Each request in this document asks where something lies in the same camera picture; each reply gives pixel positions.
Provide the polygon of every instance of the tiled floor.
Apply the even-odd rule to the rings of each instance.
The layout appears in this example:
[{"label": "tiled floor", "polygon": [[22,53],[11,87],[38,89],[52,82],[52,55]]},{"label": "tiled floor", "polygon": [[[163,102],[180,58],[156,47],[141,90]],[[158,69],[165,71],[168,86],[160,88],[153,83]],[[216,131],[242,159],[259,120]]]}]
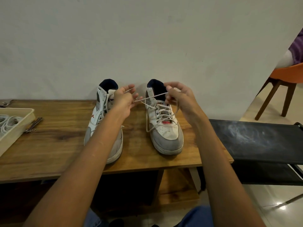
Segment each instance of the tiled floor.
[{"label": "tiled floor", "polygon": [[[269,84],[262,92],[260,92],[241,118],[241,121],[256,122],[254,118],[270,92],[271,87],[271,84]],[[297,86],[288,113],[284,118],[281,117],[281,112],[286,90],[287,87],[279,87],[270,104],[259,119],[259,122],[280,124],[294,124],[295,122],[300,122],[303,124],[303,85],[301,84]],[[303,198],[286,206],[275,208],[275,205],[281,204],[295,196],[298,196],[299,194],[302,194],[303,186],[244,185],[244,188],[250,195],[257,211],[267,226],[303,226]],[[200,194],[200,199],[201,204],[209,204],[207,191]],[[176,225],[188,211],[189,209],[149,215],[138,215],[137,217],[133,216],[124,218],[124,221],[126,227],[150,227],[153,224],[157,224],[160,227],[172,227]]]}]

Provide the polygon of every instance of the chair leg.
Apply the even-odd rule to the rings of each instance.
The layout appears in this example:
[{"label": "chair leg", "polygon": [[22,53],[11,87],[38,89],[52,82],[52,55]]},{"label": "chair leg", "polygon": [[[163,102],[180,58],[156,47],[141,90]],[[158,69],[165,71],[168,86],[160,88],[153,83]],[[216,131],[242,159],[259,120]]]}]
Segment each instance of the chair leg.
[{"label": "chair leg", "polygon": [[294,94],[294,90],[296,89],[297,84],[291,84],[288,86],[285,101],[284,101],[284,106],[282,110],[282,116],[285,117],[292,99],[292,96]]},{"label": "chair leg", "polygon": [[264,101],[262,107],[260,108],[258,114],[255,117],[255,120],[259,120],[259,118],[261,117],[261,115],[263,114],[265,108],[267,107],[267,105],[269,104],[270,100],[272,99],[272,97],[274,96],[274,94],[276,93],[276,91],[278,90],[279,86],[281,85],[281,81],[279,80],[277,83],[273,84],[274,87],[272,88],[272,90],[270,91],[270,93],[268,94],[266,100]]},{"label": "chair leg", "polygon": [[257,95],[259,95],[259,93],[267,86],[268,83],[269,83],[269,78],[265,81],[265,83],[263,84]]}]

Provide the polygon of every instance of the white sneaker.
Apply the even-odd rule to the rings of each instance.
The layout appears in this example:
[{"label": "white sneaker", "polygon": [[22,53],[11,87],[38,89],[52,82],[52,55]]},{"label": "white sneaker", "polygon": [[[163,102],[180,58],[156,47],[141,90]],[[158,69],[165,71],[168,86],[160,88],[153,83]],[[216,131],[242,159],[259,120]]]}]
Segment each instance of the white sneaker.
[{"label": "white sneaker", "polygon": [[146,88],[146,124],[151,140],[158,152],[165,155],[176,155],[183,148],[183,132],[173,115],[172,107],[165,104],[166,88],[159,80],[150,80]]},{"label": "white sneaker", "polygon": [[[104,118],[108,110],[111,109],[114,100],[114,92],[118,89],[118,85],[114,80],[106,79],[99,84],[97,88],[97,102],[93,109],[91,121],[85,133],[84,145],[88,142],[90,137],[93,135],[97,125]],[[112,151],[110,152],[106,164],[116,161],[123,148],[123,133],[120,130],[117,139],[114,143]]]}]

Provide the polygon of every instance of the chair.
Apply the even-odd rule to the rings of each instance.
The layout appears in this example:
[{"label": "chair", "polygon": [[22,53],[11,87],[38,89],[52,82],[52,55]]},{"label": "chair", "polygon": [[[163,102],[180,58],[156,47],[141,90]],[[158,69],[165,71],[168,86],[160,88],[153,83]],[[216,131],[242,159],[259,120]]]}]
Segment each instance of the chair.
[{"label": "chair", "polygon": [[281,114],[283,117],[286,116],[296,85],[298,83],[303,83],[303,63],[296,64],[286,68],[275,69],[271,73],[270,77],[266,80],[265,84],[263,85],[260,91],[262,91],[263,88],[265,88],[268,83],[272,83],[273,88],[268,94],[258,114],[256,115],[255,120],[259,120],[259,118],[263,114],[265,108],[269,104],[271,98],[274,96],[280,85],[288,87],[282,114]]}]

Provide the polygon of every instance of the person's right arm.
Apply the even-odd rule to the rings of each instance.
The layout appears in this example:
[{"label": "person's right arm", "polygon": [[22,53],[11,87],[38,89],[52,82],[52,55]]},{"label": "person's right arm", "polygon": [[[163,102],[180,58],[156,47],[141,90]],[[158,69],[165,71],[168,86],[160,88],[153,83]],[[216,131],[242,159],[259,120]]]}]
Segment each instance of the person's right arm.
[{"label": "person's right arm", "polygon": [[164,85],[168,91],[166,103],[176,104],[178,101],[184,117],[194,129],[214,226],[265,226],[222,151],[219,139],[192,90],[179,82]]}]

